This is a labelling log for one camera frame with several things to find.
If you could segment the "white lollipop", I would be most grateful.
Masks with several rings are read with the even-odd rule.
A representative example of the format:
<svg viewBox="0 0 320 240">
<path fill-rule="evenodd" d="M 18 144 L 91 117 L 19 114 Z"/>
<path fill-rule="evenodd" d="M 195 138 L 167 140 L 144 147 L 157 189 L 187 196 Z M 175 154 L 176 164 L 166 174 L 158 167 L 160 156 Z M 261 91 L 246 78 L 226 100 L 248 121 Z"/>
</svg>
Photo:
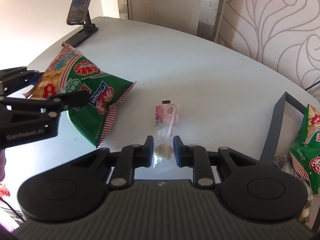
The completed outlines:
<svg viewBox="0 0 320 240">
<path fill-rule="evenodd" d="M 162 100 L 155 107 L 155 137 L 153 150 L 153 172 L 161 174 L 173 169 L 173 138 L 179 122 L 181 98 Z"/>
</svg>

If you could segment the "black phone stand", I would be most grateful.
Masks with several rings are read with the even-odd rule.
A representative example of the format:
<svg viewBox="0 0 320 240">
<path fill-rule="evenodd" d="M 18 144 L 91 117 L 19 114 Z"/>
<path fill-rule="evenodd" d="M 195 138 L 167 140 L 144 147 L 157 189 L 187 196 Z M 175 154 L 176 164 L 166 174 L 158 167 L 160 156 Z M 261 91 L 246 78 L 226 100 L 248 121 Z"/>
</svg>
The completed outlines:
<svg viewBox="0 0 320 240">
<path fill-rule="evenodd" d="M 71 36 L 69 39 L 67 39 L 65 42 L 76 48 L 97 31 L 98 27 L 94 23 L 92 23 L 89 11 L 87 11 L 83 28 L 73 36 Z"/>
</svg>

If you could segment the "silver printed snack packet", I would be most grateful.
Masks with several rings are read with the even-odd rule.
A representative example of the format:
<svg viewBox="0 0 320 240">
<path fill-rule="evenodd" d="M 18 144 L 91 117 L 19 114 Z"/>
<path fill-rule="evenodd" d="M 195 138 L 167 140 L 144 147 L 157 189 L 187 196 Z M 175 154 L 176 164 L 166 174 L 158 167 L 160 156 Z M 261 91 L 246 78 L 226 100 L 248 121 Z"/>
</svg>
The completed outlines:
<svg viewBox="0 0 320 240">
<path fill-rule="evenodd" d="M 291 158 L 287 155 L 276 155 L 273 159 L 274 165 L 281 171 L 293 175 L 295 173 Z"/>
</svg>

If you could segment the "smartphone with lit screen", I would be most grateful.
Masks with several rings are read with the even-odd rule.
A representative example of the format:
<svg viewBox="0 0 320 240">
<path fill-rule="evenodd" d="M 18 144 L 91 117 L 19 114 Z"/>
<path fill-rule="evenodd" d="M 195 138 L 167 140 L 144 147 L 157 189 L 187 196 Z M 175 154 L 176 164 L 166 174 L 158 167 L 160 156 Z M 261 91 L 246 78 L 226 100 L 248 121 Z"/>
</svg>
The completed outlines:
<svg viewBox="0 0 320 240">
<path fill-rule="evenodd" d="M 68 12 L 67 25 L 83 25 L 88 13 L 91 0 L 72 0 Z"/>
</svg>

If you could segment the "green prawn cracker bag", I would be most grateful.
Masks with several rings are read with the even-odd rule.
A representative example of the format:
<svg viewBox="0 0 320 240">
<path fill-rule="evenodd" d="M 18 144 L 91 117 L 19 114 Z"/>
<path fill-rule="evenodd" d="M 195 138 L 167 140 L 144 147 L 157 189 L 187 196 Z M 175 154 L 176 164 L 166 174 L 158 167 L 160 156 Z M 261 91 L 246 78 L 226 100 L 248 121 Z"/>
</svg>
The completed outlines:
<svg viewBox="0 0 320 240">
<path fill-rule="evenodd" d="M 68 117 L 91 144 L 100 148 L 114 123 L 117 104 L 125 101 L 135 83 L 103 72 L 70 44 L 63 43 L 62 46 L 63 49 L 24 96 L 47 100 L 61 93 L 88 93 L 88 103 L 69 108 Z"/>
<path fill-rule="evenodd" d="M 290 148 L 295 172 L 310 186 L 312 194 L 319 196 L 319 124 L 320 115 L 315 107 L 308 105 L 297 137 Z"/>
</svg>

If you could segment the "metal framed wall panel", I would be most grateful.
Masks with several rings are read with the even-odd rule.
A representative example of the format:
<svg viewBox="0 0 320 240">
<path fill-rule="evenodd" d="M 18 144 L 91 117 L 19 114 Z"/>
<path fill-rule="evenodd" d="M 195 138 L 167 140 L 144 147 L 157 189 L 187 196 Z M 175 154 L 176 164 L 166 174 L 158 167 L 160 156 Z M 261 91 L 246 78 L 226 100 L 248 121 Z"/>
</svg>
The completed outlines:
<svg viewBox="0 0 320 240">
<path fill-rule="evenodd" d="M 118 0 L 121 19 L 217 41 L 226 0 Z"/>
</svg>

